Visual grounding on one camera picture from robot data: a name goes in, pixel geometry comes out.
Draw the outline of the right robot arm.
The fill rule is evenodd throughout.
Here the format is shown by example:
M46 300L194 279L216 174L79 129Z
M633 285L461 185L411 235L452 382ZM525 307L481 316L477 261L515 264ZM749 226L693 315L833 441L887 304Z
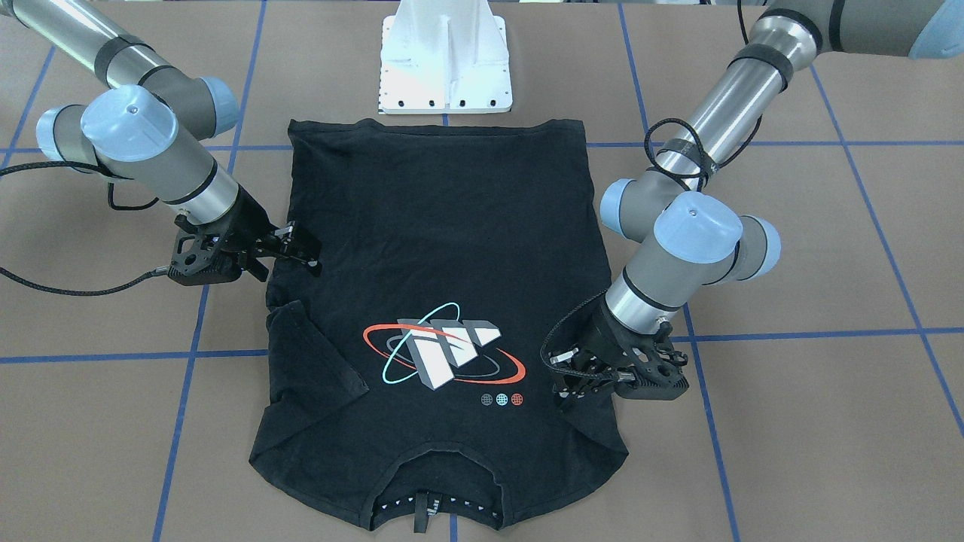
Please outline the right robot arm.
M4 1L2 14L51 41L106 85L90 104L45 112L38 146L50 164L109 182L137 181L175 213L171 262L154 274L210 285L248 273L265 282L262 258L318 275L320 241L295 222L279 227L203 147L235 127L239 106L215 77L192 78L86 1Z

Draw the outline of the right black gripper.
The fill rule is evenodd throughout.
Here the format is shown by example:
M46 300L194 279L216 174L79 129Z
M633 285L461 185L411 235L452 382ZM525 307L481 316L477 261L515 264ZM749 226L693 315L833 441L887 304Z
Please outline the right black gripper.
M267 282L270 275L261 261L265 256L319 264L321 242L296 221L276 229L263 207L241 186L219 223L218 248L238 254L240 268L260 282Z

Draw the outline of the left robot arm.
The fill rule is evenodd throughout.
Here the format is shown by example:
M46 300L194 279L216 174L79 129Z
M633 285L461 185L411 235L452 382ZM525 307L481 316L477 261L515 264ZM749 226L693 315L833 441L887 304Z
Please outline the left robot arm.
M767 277L679 316L709 422L860 419L962 430L962 58L831 53L709 186L782 234Z

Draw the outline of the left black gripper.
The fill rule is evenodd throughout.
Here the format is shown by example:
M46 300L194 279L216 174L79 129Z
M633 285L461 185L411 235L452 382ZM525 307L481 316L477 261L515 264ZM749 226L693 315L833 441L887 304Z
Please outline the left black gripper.
M613 316L605 293L598 293L590 305L593 308L584 332L584 348L572 347L547 360L548 369L557 373L552 377L552 391L554 406L560 412L590 399L610 397L619 383L639 384L640 359L634 349L641 348L641 335ZM593 378L572 375L601 373L601 377Z

